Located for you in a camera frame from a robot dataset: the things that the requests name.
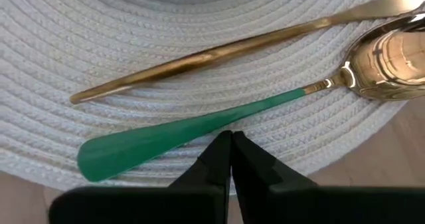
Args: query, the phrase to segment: green handle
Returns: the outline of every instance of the green handle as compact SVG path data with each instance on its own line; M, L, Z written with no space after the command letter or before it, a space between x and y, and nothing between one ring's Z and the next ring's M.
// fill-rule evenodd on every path
M78 167L89 181L108 179L227 124L304 95L298 88L199 117L94 138L81 146Z

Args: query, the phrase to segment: gold knife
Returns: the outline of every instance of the gold knife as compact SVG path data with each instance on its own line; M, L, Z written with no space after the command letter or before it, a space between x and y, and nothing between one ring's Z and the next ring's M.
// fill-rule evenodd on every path
M165 62L158 66L142 70L125 77L101 84L94 88L79 92L70 97L73 104L86 102L95 98L115 94L137 86L141 82L154 81L176 74L201 68L206 65L224 62L238 56L253 53L260 49L278 44L297 35L306 34L318 29L367 19L382 19L395 17L412 12L423 5L425 0L372 0L344 12L329 17L316 19L300 25L294 25L257 35L247 39L234 41L218 47L213 47L176 60Z

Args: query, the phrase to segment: spoon bowl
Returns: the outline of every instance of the spoon bowl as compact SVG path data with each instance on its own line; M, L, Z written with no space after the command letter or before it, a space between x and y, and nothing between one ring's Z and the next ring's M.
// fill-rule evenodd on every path
M107 179L241 118L338 86L379 100L425 95L425 13L365 33L331 78L227 110L88 140L78 152L78 166L90 181Z

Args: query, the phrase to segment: round placemat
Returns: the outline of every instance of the round placemat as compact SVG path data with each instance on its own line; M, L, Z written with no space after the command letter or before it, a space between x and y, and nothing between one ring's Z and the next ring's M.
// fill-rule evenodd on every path
M202 71L94 102L69 96L208 47L369 0L0 0L1 169L58 189L86 185L87 139L260 100L334 72L350 43L383 22L338 25ZM327 90L226 127L309 174L357 147L404 102ZM164 186L217 132L102 184Z

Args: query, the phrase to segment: gold spoon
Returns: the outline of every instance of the gold spoon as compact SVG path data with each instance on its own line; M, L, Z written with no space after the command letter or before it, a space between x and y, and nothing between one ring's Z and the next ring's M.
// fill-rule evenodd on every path
M171 60L147 70L129 74L117 80L74 94L70 97L70 101L73 104L77 104L115 94L134 88L141 82L159 80L161 78L181 74L188 70L194 70L210 64L230 60L278 44L297 35L306 34L333 25L352 21L362 21L365 19L399 16L418 9L424 2L425 0L372 0L329 17L234 41L176 60Z
M379 100L425 95L425 13L365 33L331 78L227 110L88 140L78 152L78 166L90 181L107 179L231 122L338 86Z

